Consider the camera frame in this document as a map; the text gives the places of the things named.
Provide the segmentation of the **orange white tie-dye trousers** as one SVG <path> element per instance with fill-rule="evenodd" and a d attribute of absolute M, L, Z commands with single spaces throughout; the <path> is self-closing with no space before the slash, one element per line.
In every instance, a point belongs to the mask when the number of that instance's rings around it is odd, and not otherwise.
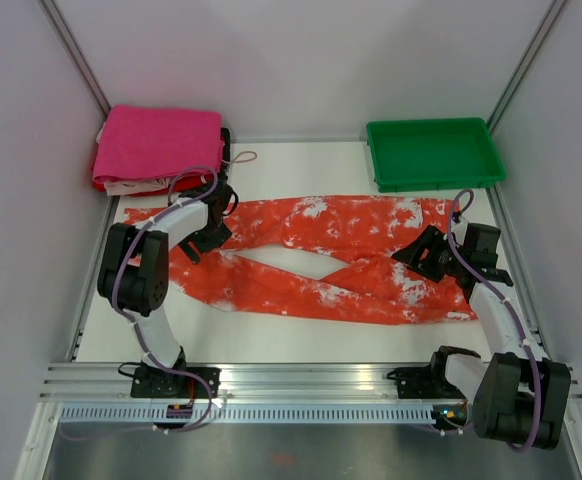
<path fill-rule="evenodd" d="M 392 257 L 449 211 L 445 199 L 396 196 L 242 201 L 225 220 L 230 238 L 198 263 L 172 250 L 169 277 L 224 311 L 388 326 L 471 321 L 453 280 L 427 280 Z"/>

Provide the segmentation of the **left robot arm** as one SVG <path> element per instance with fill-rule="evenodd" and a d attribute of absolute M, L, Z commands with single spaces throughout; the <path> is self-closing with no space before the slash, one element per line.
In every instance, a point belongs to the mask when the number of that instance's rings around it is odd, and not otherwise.
<path fill-rule="evenodd" d="M 136 225 L 115 223 L 107 234 L 97 292 L 124 317 L 140 345 L 142 363 L 157 369 L 154 386 L 168 397 L 188 386 L 184 349 L 164 308 L 169 288 L 169 254 L 178 250 L 193 264 L 231 237 L 224 219 L 239 197 L 222 182 L 198 196 L 180 195 Z"/>

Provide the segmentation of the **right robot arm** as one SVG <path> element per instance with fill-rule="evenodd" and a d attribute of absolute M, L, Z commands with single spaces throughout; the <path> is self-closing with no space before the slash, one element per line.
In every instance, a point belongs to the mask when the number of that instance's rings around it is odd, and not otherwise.
<path fill-rule="evenodd" d="M 452 224 L 451 236 L 428 226 L 393 260 L 436 283 L 452 279 L 477 316 L 492 356 L 443 345 L 420 367 L 387 374 L 401 399 L 464 400 L 467 423 L 485 439 L 517 450 L 554 449 L 571 386 L 569 368 L 550 359 L 523 321 L 509 273 L 497 266 L 498 228 Z"/>

